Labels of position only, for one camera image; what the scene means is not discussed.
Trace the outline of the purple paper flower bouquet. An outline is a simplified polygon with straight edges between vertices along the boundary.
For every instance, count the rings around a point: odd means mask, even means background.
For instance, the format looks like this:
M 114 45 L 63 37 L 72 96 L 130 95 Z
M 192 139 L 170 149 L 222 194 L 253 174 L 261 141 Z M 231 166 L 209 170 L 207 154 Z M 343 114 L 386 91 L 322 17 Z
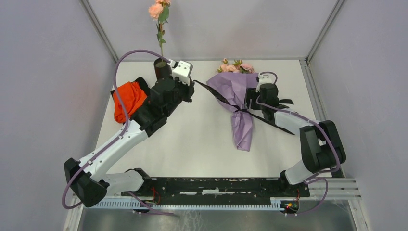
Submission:
M 242 60 L 230 63 L 227 59 L 221 61 L 217 74 L 206 81 L 206 85 L 214 88 L 230 104 L 246 109 L 245 95 L 248 88 L 257 86 L 258 73 L 253 66 Z M 241 151 L 249 151 L 253 134 L 253 119 L 244 112 L 233 112 L 234 107 L 218 101 L 231 112 L 231 129 L 235 147 Z

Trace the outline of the black ribbon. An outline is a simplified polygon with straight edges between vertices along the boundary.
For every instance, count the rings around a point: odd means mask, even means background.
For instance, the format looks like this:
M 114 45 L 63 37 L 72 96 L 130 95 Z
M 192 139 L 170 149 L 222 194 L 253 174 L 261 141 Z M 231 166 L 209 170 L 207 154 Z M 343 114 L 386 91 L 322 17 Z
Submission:
M 255 115 L 255 114 L 249 112 L 247 109 L 241 109 L 241 108 L 240 108 L 239 106 L 237 106 L 237 105 L 230 104 L 230 103 L 228 102 L 228 100 L 227 100 L 225 97 L 223 97 L 219 92 L 217 92 L 214 88 L 212 88 L 212 87 L 210 87 L 210 86 L 208 86 L 208 85 L 206 85 L 206 84 L 204 84 L 204 83 L 202 83 L 202 82 L 199 82 L 198 80 L 194 80 L 194 82 L 200 84 L 202 87 L 204 87 L 206 90 L 208 90 L 208 91 L 209 91 L 213 96 L 215 96 L 215 98 L 216 98 L 217 100 L 219 100 L 220 102 L 222 102 L 222 103 L 224 103 L 224 104 L 227 104 L 227 105 L 229 105 L 229 106 L 234 107 L 235 110 L 234 110 L 233 112 L 244 112 L 244 113 L 247 113 L 247 114 L 249 114 L 250 116 L 252 116 L 252 117 L 254 117 L 254 118 L 257 118 L 257 119 L 263 121 L 264 123 L 266 123 L 266 124 L 268 124 L 268 125 L 271 125 L 271 126 L 273 126 L 273 127 L 275 127 L 275 128 L 278 128 L 278 129 L 280 129 L 280 130 L 282 130 L 282 131 L 284 131 L 284 132 L 286 132 L 286 133 L 288 133 L 288 134 L 294 135 L 294 133 L 292 133 L 292 132 L 290 132 L 290 131 L 288 131 L 288 130 L 286 130 L 286 129 L 284 129 L 284 128 L 280 128 L 280 127 L 274 125 L 272 122 L 269 122 L 269 121 L 267 121 L 266 119 L 264 119 L 264 118 L 262 118 L 262 117 L 260 117 L 260 116 L 257 116 L 257 115 Z

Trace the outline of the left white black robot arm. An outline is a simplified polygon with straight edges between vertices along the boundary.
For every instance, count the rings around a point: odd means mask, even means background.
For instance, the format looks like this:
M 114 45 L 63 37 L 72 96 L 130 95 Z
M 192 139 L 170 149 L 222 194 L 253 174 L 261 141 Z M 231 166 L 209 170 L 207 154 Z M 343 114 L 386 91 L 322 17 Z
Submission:
M 125 191 L 146 196 L 151 191 L 151 183 L 138 171 L 119 174 L 107 171 L 133 147 L 165 125 L 182 102 L 192 102 L 193 94 L 193 81 L 185 84 L 171 77 L 158 80 L 143 104 L 103 146 L 80 160 L 69 158 L 64 163 L 67 187 L 81 204 L 93 207 L 106 195 Z

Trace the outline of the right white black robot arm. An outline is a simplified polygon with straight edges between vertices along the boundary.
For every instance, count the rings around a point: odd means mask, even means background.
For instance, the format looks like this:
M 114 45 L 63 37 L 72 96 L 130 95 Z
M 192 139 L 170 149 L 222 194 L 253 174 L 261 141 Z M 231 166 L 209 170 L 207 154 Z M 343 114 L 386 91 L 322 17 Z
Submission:
M 336 125 L 331 120 L 317 121 L 292 110 L 291 99 L 279 99 L 275 84 L 262 84 L 248 88 L 245 95 L 247 108 L 260 110 L 261 119 L 300 139 L 301 159 L 293 167 L 283 171 L 278 191 L 291 196 L 297 184 L 311 180 L 320 173 L 336 172 L 345 162 L 346 154 Z

